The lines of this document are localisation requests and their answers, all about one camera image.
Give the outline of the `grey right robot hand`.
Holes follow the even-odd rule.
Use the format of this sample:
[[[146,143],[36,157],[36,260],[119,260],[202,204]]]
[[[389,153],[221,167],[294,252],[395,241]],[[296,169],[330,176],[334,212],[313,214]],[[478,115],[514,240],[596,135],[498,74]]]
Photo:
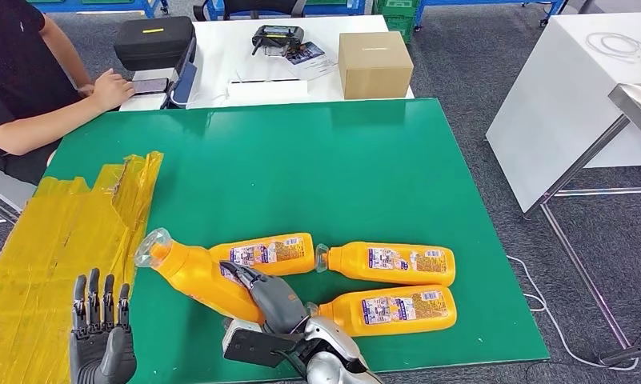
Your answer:
[[[306,307],[284,279],[229,261],[221,261],[219,265],[248,289],[262,311],[265,332],[293,334],[307,319]]]

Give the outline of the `person's right hand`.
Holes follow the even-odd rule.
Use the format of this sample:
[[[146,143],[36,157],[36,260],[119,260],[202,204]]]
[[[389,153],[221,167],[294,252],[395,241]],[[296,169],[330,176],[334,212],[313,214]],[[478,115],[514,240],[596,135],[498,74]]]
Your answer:
[[[135,93],[132,82],[127,81],[113,69],[101,74],[94,82],[90,99],[99,113],[120,107]]]

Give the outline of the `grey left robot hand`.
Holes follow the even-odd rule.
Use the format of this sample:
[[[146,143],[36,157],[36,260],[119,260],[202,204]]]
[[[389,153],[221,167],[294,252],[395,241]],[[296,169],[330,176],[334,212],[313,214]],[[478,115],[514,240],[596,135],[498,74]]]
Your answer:
[[[108,274],[99,292],[100,270],[77,277],[69,335],[72,383],[127,383],[137,369],[130,326],[130,286],[114,295],[114,276]]]

